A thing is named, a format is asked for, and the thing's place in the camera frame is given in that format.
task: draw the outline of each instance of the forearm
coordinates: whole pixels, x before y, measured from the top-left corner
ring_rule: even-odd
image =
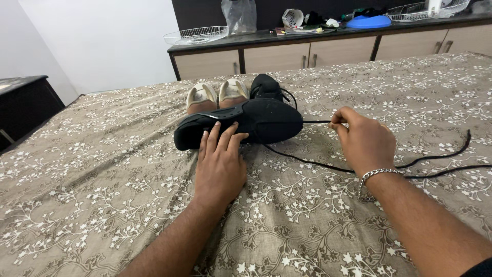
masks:
[[[225,207],[208,207],[193,199],[120,277],[188,276]]]
[[[380,173],[367,188],[424,276],[459,276],[492,256],[492,244],[403,177]]]

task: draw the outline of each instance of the bedsheet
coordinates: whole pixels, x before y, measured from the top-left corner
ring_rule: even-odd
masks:
[[[442,54],[271,72],[306,120],[348,105],[385,122],[395,164],[459,149],[406,170],[426,175],[492,157],[492,58]],[[256,75],[236,78],[249,87]],[[229,77],[209,82],[217,91]],[[0,276],[115,276],[193,197],[196,151],[178,151],[193,81],[81,96],[0,157]],[[346,167],[336,133],[305,124],[278,151]],[[359,180],[242,145],[248,181],[196,262],[193,276],[416,276],[378,202],[357,201]],[[413,183],[492,238],[492,172]]]

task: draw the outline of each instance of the beige sneaker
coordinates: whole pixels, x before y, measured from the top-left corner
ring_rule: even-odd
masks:
[[[186,112],[188,114],[216,109],[217,93],[211,85],[200,82],[188,91],[186,98]]]
[[[220,86],[218,95],[218,105],[220,108],[228,108],[248,99],[249,90],[238,79],[231,78]]]

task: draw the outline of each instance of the dark granite countertop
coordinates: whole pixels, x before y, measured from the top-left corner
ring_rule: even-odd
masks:
[[[16,77],[16,78],[6,78],[0,79],[0,95],[11,92],[20,87],[29,85],[40,79],[46,79],[48,76],[29,76],[29,77]]]
[[[167,50],[167,52],[178,53],[178,52],[186,52],[186,51],[194,51],[194,50],[207,50],[207,49],[214,49],[214,48],[244,46],[244,45],[250,45],[256,43],[302,40],[307,38],[322,38],[322,37],[340,36],[340,35],[348,35],[348,34],[370,35],[370,33],[375,33],[378,31],[413,29],[413,28],[428,27],[428,26],[452,25],[456,23],[479,22],[479,21],[487,21],[487,20],[491,20],[492,23],[492,14],[453,16],[450,18],[438,18],[438,19],[437,18],[423,19],[413,22],[392,22],[391,25],[388,27],[377,28],[377,29],[344,28],[334,32],[325,31],[319,34],[309,34],[309,35],[300,34],[300,35],[277,36],[276,34],[270,34],[268,30],[261,30],[248,35],[227,36],[207,43],[194,44],[194,45],[173,45]]]

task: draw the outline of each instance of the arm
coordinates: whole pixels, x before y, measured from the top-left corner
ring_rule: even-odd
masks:
[[[329,126],[338,133],[347,162],[359,177],[379,168],[394,169],[396,142],[388,127],[348,107],[338,110]],[[460,276],[492,257],[490,241],[402,176],[376,174],[366,187],[381,203],[423,276]]]
[[[195,195],[184,211],[138,255],[119,277],[188,276],[212,230],[246,182],[246,164],[231,125],[217,143],[220,123],[205,131],[200,143]]]

